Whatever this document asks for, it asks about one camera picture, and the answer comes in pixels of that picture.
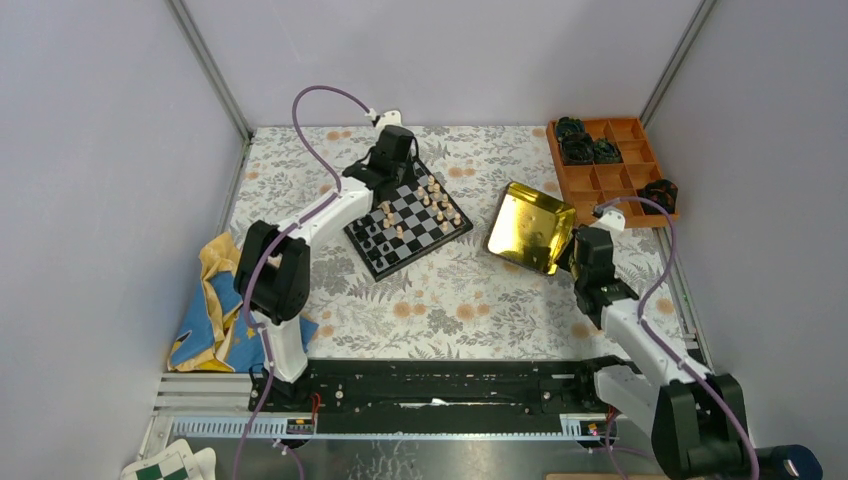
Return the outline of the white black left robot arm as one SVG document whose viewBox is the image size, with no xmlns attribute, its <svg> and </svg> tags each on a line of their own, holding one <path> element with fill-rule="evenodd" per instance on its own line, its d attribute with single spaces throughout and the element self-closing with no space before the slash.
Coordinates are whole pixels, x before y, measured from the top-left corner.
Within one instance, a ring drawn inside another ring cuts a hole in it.
<svg viewBox="0 0 848 480">
<path fill-rule="evenodd" d="M 288 411 L 309 401 L 310 385 L 299 316 L 310 293 L 311 256 L 330 237 L 378 208 L 413 179 L 414 134 L 402 114 L 369 112 L 377 132 L 366 156 L 346 167 L 336 190 L 297 215 L 272 224 L 254 222 L 247 231 L 234 287 L 243 300 L 245 323 L 259 333 L 265 368 L 275 380 L 272 398 Z"/>
</svg>

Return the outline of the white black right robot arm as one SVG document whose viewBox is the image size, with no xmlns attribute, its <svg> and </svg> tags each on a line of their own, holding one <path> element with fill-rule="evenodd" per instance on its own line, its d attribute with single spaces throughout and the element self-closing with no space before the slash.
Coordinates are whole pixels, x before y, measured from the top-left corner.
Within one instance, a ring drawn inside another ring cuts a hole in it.
<svg viewBox="0 0 848 480">
<path fill-rule="evenodd" d="M 603 367 L 578 379 L 575 402 L 589 412 L 609 405 L 629 418 L 650 437 L 670 479 L 739 472 L 759 478 L 738 383 L 673 348 L 648 322 L 648 297 L 617 277 L 612 234 L 625 224 L 617 203 L 594 208 L 595 222 L 574 229 L 565 256 L 578 308 L 635 365 Z"/>
</svg>

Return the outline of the gold tin box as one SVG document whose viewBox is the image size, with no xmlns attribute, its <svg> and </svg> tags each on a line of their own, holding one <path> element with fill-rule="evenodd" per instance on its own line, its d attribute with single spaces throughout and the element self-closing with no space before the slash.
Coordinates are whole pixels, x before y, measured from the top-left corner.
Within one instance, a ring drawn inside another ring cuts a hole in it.
<svg viewBox="0 0 848 480">
<path fill-rule="evenodd" d="M 569 244 L 576 208 L 528 185 L 511 182 L 501 196 L 485 250 L 511 264 L 552 276 Z"/>
</svg>

